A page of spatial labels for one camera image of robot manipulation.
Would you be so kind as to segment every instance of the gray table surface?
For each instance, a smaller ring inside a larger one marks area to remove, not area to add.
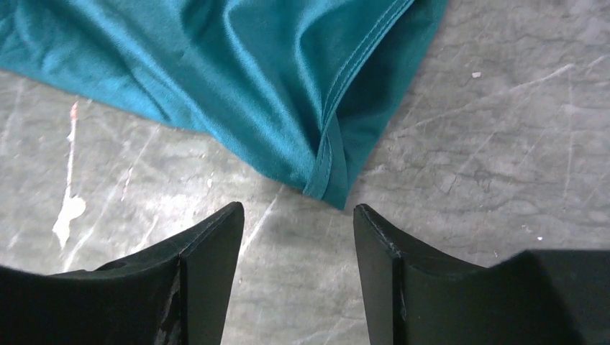
[[[92,270],[242,201],[223,344],[368,344],[357,203],[480,265],[526,248],[610,247],[606,0],[450,1],[343,212],[211,137],[81,99],[71,195],[86,209],[61,249],[52,229],[75,100],[0,71],[0,264]]]

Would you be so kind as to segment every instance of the fabric fold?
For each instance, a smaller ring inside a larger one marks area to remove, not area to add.
[[[208,133],[336,208],[447,0],[5,0],[0,68]]]

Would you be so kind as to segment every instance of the white paint spot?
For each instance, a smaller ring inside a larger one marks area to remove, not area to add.
[[[75,195],[72,196],[72,172],[74,168],[74,148],[76,141],[76,121],[78,120],[78,101],[72,105],[70,110],[70,124],[71,130],[68,135],[68,141],[70,142],[70,154],[68,155],[68,174],[65,178],[65,192],[63,194],[63,202],[61,210],[59,212],[57,221],[53,225],[53,233],[59,239],[61,249],[65,247],[65,243],[70,237],[70,222],[73,219],[81,216],[86,208],[87,204],[81,197]]]

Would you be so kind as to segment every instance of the fabric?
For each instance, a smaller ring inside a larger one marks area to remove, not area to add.
[[[0,68],[343,208],[447,0],[2,0]]]

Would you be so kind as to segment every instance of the scratched metal surface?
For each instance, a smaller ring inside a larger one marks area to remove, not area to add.
[[[61,249],[75,99],[0,73],[0,264],[94,269],[242,201],[224,344],[368,343],[349,212],[205,135],[83,99],[68,197],[86,209]],[[609,248],[609,157],[608,2],[454,0],[350,205],[480,265],[531,247]]]

